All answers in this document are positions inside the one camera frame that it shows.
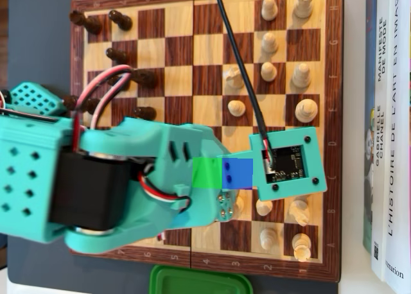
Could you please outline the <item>teal printed gripper body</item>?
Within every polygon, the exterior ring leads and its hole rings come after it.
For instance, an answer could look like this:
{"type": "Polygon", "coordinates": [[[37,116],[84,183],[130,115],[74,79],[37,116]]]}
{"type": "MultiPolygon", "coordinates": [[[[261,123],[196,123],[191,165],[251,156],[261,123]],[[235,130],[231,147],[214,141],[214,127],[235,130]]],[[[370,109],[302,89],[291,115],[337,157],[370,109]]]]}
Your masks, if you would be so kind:
{"type": "Polygon", "coordinates": [[[193,210],[200,225],[228,222],[236,215],[238,190],[227,180],[229,151],[210,128],[200,128],[200,152],[193,159],[193,210]]]}

